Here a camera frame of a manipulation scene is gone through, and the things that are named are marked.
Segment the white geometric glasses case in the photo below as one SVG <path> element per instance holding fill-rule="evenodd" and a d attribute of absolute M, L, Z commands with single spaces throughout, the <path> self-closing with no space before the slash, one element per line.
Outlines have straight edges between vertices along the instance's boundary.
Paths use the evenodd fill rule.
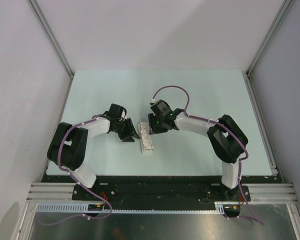
<path fill-rule="evenodd" d="M 150 133 L 150 126 L 147 122 L 138 124 L 138 132 L 140 136 L 140 147 L 143 154 L 150 153 L 154 150 L 153 139 Z"/>

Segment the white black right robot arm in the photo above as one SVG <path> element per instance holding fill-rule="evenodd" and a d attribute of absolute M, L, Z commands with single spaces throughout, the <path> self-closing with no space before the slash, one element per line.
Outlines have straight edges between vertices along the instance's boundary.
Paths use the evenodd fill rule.
<path fill-rule="evenodd" d="M 222 161 L 221 196 L 232 201 L 239 194 L 237 185 L 241 180 L 240 162 L 249 157 L 246 146 L 248 138 L 233 118 L 223 115 L 217 121 L 186 113 L 184 109 L 172 110 L 164 100 L 150 102 L 152 113 L 148 114 L 150 133 L 161 134 L 170 130 L 188 131 L 207 137 L 216 156 Z"/>

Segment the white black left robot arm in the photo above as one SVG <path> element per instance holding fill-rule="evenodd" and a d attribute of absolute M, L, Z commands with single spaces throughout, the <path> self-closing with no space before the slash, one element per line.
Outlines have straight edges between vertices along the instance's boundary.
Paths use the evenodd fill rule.
<path fill-rule="evenodd" d="M 48 160 L 70 175 L 78 185 L 84 186 L 83 194 L 90 200 L 100 196 L 101 188 L 95 184 L 97 177 L 85 163 L 87 143 L 111 132 L 124 143 L 140 139 L 131 118 L 127 117 L 127 110 L 113 103 L 109 110 L 89 120 L 76 124 L 59 123 L 47 151 Z"/>

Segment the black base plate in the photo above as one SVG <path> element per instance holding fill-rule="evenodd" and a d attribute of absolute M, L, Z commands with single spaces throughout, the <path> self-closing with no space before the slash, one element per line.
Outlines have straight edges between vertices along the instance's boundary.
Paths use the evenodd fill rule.
<path fill-rule="evenodd" d="M 250 185 L 281 184 L 280 176 L 244 176 L 241 187 L 229 189 L 219 176 L 98 176 L 89 191 L 79 183 L 74 185 L 72 199 L 75 201 L 98 200 L 99 197 L 114 203 L 124 197 L 146 199 L 180 199 L 196 197 L 205 202 L 235 201 L 242 193 L 249 192 Z"/>

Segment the aluminium front frame rail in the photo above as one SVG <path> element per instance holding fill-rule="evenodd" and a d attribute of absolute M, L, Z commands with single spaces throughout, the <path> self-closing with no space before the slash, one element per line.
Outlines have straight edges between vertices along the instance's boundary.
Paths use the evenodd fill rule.
<path fill-rule="evenodd" d="M 297 204 L 299 202 L 292 183 L 246 183 L 251 204 Z M 30 202 L 70 202 L 74 183 L 32 183 L 27 195 Z"/>

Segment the right aluminium side rail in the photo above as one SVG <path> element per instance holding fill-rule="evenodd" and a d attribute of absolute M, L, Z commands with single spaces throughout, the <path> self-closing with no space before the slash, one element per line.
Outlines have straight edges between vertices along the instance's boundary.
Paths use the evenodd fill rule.
<path fill-rule="evenodd" d="M 252 108 L 254 111 L 254 115 L 256 117 L 256 121 L 258 124 L 258 128 L 261 134 L 261 139 L 265 148 L 265 152 L 269 161 L 269 165 L 270 165 L 270 169 L 271 169 L 271 173 L 273 176 L 277 176 L 279 174 L 279 170 L 277 167 L 277 163 L 276 163 L 276 157 L 274 155 L 273 152 L 273 148 L 270 142 L 270 138 L 267 132 L 267 127 L 266 127 L 266 123 L 264 120 L 264 116 L 261 110 L 261 106 L 259 104 L 256 92 L 254 90 L 253 84 L 251 79 L 249 78 L 249 75 L 243 71 L 242 72 L 243 75 L 243 79 L 247 88 L 247 92 L 252 104 Z"/>

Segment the left aluminium corner post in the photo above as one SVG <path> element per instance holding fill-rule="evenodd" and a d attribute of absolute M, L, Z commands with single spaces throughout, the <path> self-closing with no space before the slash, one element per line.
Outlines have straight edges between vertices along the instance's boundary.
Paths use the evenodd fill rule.
<path fill-rule="evenodd" d="M 36 17 L 38 23 L 40 24 L 45 36 L 47 37 L 52 49 L 54 50 L 58 60 L 60 61 L 62 67 L 67 73 L 68 77 L 72 80 L 74 77 L 74 71 L 72 70 L 60 44 L 58 43 L 55 34 L 53 33 L 40 5 L 36 0 L 27 0 L 29 7 L 31 8 L 34 16 Z"/>

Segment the aluminium corner post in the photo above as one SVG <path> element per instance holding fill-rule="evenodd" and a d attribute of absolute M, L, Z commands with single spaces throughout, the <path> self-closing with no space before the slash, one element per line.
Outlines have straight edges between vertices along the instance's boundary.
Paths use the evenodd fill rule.
<path fill-rule="evenodd" d="M 40 24 L 45 36 L 47 37 L 52 49 L 54 50 L 58 60 L 60 61 L 62 67 L 67 73 L 68 77 L 72 80 L 74 77 L 74 71 L 72 70 L 60 44 L 58 43 L 55 34 L 53 33 L 40 5 L 36 0 L 27 0 L 29 7 L 31 8 L 34 16 L 36 17 L 38 23 Z"/>
<path fill-rule="evenodd" d="M 257 52 L 255 53 L 251 63 L 249 64 L 245 72 L 247 76 L 250 76 L 255 70 L 256 66 L 258 65 L 259 61 L 262 59 L 267 48 L 270 46 L 273 38 L 275 37 L 276 33 L 278 32 L 280 26 L 282 25 L 283 21 L 285 20 L 288 12 L 290 11 L 294 3 L 295 0 L 284 0 L 282 2 L 260 46 L 258 47 Z"/>

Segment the right aluminium corner post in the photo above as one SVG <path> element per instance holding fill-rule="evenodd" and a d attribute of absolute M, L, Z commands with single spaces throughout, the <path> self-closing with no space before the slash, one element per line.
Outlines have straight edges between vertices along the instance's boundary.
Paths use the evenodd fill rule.
<path fill-rule="evenodd" d="M 285 20 L 288 12 L 290 11 L 294 3 L 295 0 L 284 0 L 282 2 L 260 46 L 258 47 L 257 52 L 255 53 L 251 63 L 249 64 L 245 72 L 247 76 L 250 76 L 255 70 L 256 66 L 258 65 L 259 61 L 262 59 L 267 48 L 270 46 L 273 38 L 275 37 L 276 33 L 278 32 L 280 26 L 282 25 L 283 21 Z"/>

